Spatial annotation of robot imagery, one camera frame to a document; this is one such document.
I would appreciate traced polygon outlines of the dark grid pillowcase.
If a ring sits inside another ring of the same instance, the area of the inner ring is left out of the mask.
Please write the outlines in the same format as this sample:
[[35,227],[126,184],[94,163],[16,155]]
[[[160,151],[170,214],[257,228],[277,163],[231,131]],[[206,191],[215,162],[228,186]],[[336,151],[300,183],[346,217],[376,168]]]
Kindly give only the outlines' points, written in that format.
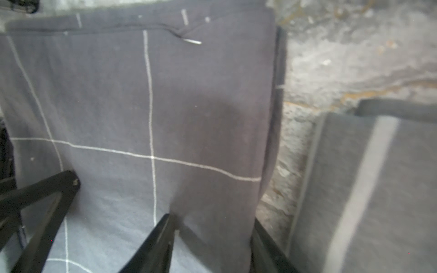
[[174,213],[173,273],[247,273],[278,147],[276,56],[263,3],[9,22],[1,109],[17,183],[81,181],[44,272],[118,272]]

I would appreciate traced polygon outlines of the grey pillowcase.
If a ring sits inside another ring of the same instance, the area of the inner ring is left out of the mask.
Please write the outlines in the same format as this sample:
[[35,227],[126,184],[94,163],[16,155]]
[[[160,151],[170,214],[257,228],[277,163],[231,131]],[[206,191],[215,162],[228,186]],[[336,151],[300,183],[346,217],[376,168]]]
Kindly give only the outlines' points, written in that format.
[[436,105],[319,118],[287,256],[301,273],[436,272]]

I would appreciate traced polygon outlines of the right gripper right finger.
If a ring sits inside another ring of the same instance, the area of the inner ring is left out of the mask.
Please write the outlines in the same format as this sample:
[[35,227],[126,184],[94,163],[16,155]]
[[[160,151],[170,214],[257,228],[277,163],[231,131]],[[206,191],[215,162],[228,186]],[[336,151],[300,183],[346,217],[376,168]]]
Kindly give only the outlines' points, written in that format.
[[169,273],[176,232],[176,217],[165,214],[121,273]]

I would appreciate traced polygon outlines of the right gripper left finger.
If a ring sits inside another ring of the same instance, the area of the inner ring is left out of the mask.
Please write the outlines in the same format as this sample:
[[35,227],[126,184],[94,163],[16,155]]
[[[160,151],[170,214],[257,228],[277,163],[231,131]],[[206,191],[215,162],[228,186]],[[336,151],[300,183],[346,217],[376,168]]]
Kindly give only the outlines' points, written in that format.
[[31,237],[12,273],[42,272],[80,185],[73,171],[63,171],[24,188],[17,188],[14,177],[1,180],[1,249],[19,234],[23,224],[31,226]]

